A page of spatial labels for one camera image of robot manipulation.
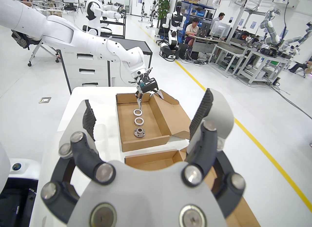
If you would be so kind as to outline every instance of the potted plant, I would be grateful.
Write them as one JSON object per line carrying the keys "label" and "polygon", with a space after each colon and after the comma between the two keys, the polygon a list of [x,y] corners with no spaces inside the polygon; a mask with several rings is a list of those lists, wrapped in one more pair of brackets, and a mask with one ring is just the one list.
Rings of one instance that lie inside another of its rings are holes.
{"label": "potted plant", "polygon": [[167,13],[170,9],[170,0],[157,0],[157,13],[158,13],[158,22],[157,26],[159,25],[159,21],[163,18],[167,17]]}

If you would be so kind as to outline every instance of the yellow floor line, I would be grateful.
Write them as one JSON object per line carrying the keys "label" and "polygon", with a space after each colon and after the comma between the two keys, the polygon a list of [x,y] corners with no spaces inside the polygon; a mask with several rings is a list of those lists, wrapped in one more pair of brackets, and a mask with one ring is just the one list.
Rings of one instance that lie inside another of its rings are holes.
{"label": "yellow floor line", "polygon": [[[154,42],[154,38],[152,38],[141,26],[139,26],[137,23],[135,23],[147,36],[149,36],[150,39],[152,39]],[[187,74],[191,79],[194,80],[196,84],[200,86],[201,89],[206,91],[206,88],[199,83],[199,81],[194,78],[191,73],[189,73],[179,62],[175,61],[176,64],[180,66],[180,68]],[[307,208],[312,213],[312,203],[308,200],[308,198],[303,194],[303,192],[300,190],[300,188],[295,184],[295,182],[292,180],[292,178],[287,174],[287,172],[280,166],[280,164],[271,156],[271,154],[261,145],[261,143],[243,126],[242,123],[240,123],[236,118],[234,118],[235,123],[237,126],[241,128],[242,131],[254,142],[254,144],[261,150],[262,153],[270,160],[270,162],[275,166],[275,168],[282,174],[282,176],[285,178],[285,180],[290,184],[290,186],[293,188],[293,190],[297,193],[297,195],[301,198],[301,200],[304,202],[304,204],[307,206]]]}

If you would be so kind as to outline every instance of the white robotic arm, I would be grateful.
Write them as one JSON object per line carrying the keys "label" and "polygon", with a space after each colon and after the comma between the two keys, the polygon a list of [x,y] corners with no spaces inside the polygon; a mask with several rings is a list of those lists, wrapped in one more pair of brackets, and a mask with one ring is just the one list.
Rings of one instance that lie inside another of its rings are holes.
{"label": "white robotic arm", "polygon": [[146,70],[139,47],[127,51],[118,42],[85,33],[64,18],[54,15],[45,17],[17,0],[0,0],[0,4],[0,25],[4,27],[41,38],[44,44],[64,53],[93,54],[100,60],[122,61],[137,82],[138,103],[143,93],[158,91],[157,82],[148,76],[150,70]]}

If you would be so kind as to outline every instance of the drawer handle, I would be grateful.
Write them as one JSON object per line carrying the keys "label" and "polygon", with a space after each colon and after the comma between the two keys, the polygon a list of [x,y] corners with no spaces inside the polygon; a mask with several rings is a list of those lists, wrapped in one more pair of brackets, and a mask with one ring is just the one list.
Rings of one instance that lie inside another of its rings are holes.
{"label": "drawer handle", "polygon": [[82,86],[98,86],[97,82],[94,83],[83,83]]}
{"label": "drawer handle", "polygon": [[92,54],[77,53],[77,59],[93,60]]}
{"label": "drawer handle", "polygon": [[96,70],[89,70],[89,69],[79,69],[81,74],[95,74]]}

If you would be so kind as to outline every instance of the cardboard tray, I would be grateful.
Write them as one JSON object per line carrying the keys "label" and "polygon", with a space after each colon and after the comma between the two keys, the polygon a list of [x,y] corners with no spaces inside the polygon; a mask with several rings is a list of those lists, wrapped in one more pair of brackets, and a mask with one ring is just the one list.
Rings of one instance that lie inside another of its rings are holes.
{"label": "cardboard tray", "polygon": [[134,136],[137,126],[134,123],[133,111],[137,109],[134,93],[116,95],[117,114],[121,148],[123,152],[166,144],[171,136],[189,139],[191,120],[179,104],[178,100],[162,91],[164,99],[158,95],[145,93],[142,97],[140,116],[144,119],[143,138]]}
{"label": "cardboard tray", "polygon": [[[176,162],[184,161],[185,158],[186,148],[182,150],[167,150],[126,156],[125,164],[141,170],[160,170],[167,168]],[[214,185],[215,178],[215,170],[211,168],[204,179],[210,189],[212,189]],[[260,227],[257,219],[243,197],[235,210],[226,218],[226,223],[229,227]]]}

